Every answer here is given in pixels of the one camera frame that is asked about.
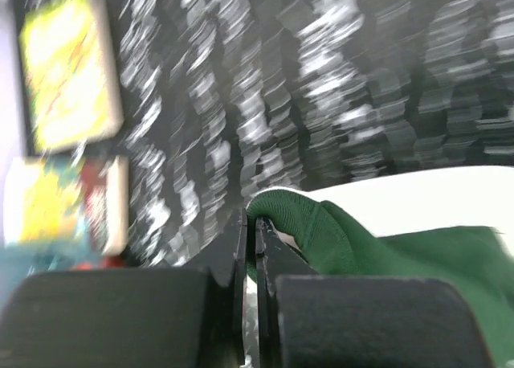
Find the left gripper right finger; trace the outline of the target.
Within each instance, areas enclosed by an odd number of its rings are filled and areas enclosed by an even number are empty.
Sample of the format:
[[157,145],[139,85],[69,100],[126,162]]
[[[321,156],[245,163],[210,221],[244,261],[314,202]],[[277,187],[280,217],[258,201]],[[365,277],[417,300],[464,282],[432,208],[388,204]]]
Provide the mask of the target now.
[[470,308],[440,280],[315,273],[256,223],[263,367],[491,367]]

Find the white and green t-shirt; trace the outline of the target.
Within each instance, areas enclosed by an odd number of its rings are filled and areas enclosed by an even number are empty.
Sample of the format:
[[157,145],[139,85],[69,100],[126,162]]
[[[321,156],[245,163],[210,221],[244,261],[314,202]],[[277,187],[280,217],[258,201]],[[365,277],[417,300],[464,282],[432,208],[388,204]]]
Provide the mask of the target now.
[[325,275],[453,284],[498,367],[513,364],[513,170],[464,166],[314,191],[274,186],[247,205]]

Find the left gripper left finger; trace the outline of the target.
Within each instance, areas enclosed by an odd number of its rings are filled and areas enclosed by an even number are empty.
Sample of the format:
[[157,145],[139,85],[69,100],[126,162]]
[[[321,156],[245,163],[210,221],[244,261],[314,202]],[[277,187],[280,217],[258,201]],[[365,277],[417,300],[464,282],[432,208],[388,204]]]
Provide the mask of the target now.
[[4,367],[238,367],[247,215],[180,267],[44,272],[1,314]]

